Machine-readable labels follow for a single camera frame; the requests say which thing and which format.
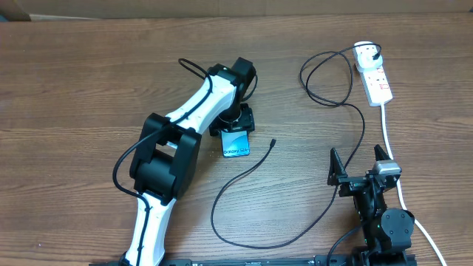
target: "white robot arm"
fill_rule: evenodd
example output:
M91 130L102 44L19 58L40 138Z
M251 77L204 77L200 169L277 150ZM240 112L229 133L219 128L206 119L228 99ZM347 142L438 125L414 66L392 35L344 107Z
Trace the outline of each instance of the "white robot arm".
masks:
M231 69L217 64L208 73L209 77L204 80L202 87L179 109L165 117L152 114L143 126L140 139L181 118L205 97L210 85L208 79L211 78L211 94L197 109L185 120L166 130L166 134L143 143L135 152L130 176L135 179L135 189L147 200L150 209L146 210L145 203L138 199L132 244L120 260L120 265L156 266L163 260L169 217L176 200L183 195L194 175L202 133L209 127L213 135L221 130L254 130L252 113L251 125L242 125L241 121L241 109L249 109L248 105L241 104L241 100L256 74L253 64L239 58ZM156 144L174 147L175 156L157 150ZM147 211L149 220L140 247Z

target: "white plug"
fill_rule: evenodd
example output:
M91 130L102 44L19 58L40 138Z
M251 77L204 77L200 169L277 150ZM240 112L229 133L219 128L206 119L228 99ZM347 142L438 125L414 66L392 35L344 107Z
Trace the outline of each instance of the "white plug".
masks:
M371 41L359 41L355 45L360 44L372 44ZM364 45L361 47L353 48L353 56L356 60L356 68L359 72L372 71L383 65L383 56L375 60L373 56L378 53L376 46L374 45Z
M359 41L359 44L372 44L371 41ZM365 45L353 48L353 56L356 59L356 68L360 72L364 91L367 94L370 106L380 106L392 100L392 93L383 69L383 58L380 55L378 59L372 57L377 53L374 45Z

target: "wood grain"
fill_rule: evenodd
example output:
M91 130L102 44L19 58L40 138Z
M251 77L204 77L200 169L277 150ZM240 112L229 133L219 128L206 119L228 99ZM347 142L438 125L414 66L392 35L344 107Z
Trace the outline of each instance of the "wood grain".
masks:
M353 109L312 102L297 74L311 55L360 40L383 45L395 95L387 105L389 136L406 203L449 264L470 265L472 25L471 14L454 13L0 24L0 265L87 265L128 249L136 200L115 189L112 167L151 112L170 112L200 87L177 64L181 57L204 67L247 58L259 86L249 100L256 119L251 156L223 159L219 140L203 137L194 181L171 217L169 258L328 252L358 224L351 199L337 198L315 228L276 250L222 243L209 215L222 185L257 162L273 137L267 161L222 197L217 229L236 242L268 245L294 237L320 214L333 192L326 186L329 151L336 147L346 160L361 122ZM348 78L346 63L336 59L311 86L342 99ZM382 136L379 110L368 106L358 75L349 102L367 121L348 168L360 174L371 168ZM126 169L120 181L132 187ZM394 191L385 197L399 207ZM412 241L419 265L439 265L419 230ZM337 252L361 243L357 235Z

